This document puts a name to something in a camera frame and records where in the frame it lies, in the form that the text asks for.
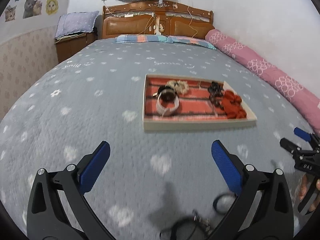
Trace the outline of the person right hand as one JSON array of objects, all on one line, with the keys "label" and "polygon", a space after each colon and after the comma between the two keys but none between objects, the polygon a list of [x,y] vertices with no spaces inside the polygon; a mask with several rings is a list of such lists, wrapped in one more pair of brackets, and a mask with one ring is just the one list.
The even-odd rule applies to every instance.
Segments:
[{"label": "person right hand", "polygon": [[[308,191],[308,184],[309,184],[309,181],[310,181],[310,177],[308,177],[307,174],[305,174],[302,178],[302,181],[301,181],[301,185],[300,185],[300,190],[299,190],[299,200],[302,201]],[[309,207],[309,211],[310,212],[313,212],[315,211],[315,209],[317,208],[317,206],[319,205],[319,194],[317,195],[317,198],[315,199],[315,201],[310,205]]]}]

